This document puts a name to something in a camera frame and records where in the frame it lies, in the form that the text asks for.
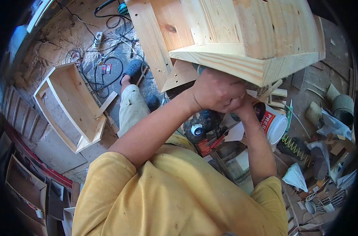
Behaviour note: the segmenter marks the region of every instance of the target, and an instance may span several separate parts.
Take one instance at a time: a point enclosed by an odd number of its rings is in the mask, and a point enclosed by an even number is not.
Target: red strip
[[[15,147],[23,152],[24,155],[33,163],[38,164],[38,167],[42,169],[42,171],[52,177],[55,181],[63,184],[65,187],[69,188],[70,190],[73,188],[73,182],[63,176],[62,174],[58,173],[57,171],[53,170],[52,168],[45,165],[32,151],[25,145],[23,140],[21,139],[20,135],[8,124],[4,126],[4,130],[11,141],[15,144]]]

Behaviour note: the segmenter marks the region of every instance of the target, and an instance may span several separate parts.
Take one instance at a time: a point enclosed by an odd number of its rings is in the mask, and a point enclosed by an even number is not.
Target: electrical outlet
[[[101,38],[103,37],[103,32],[97,32],[94,39],[94,44],[92,48],[99,48],[99,43],[101,42]]]

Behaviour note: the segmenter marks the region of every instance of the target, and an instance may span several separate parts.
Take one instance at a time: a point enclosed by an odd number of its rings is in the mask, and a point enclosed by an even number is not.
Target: leg
[[[121,79],[120,131],[117,132],[119,137],[150,113],[140,89],[131,84],[130,79],[129,75],[124,75]]]

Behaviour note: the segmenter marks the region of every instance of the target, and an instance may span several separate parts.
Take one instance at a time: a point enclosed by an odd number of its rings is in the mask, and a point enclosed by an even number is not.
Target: blue slipper
[[[148,105],[148,108],[151,112],[155,111],[160,107],[160,102],[157,96],[150,94],[146,98],[146,104]]]
[[[137,83],[138,79],[141,76],[141,67],[142,67],[142,61],[139,59],[131,60],[131,62],[126,66],[125,71],[123,75],[121,76],[121,79],[124,77],[124,75],[129,75],[131,78],[130,83],[135,84]]]

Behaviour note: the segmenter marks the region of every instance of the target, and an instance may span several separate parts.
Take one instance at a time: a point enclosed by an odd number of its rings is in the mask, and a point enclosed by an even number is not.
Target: hand
[[[252,107],[252,97],[250,95],[245,95],[240,103],[240,106],[232,111],[237,114],[242,122],[248,122],[249,120],[256,119],[255,110]]]
[[[240,78],[206,68],[188,89],[200,109],[226,113],[241,106],[246,86]]]

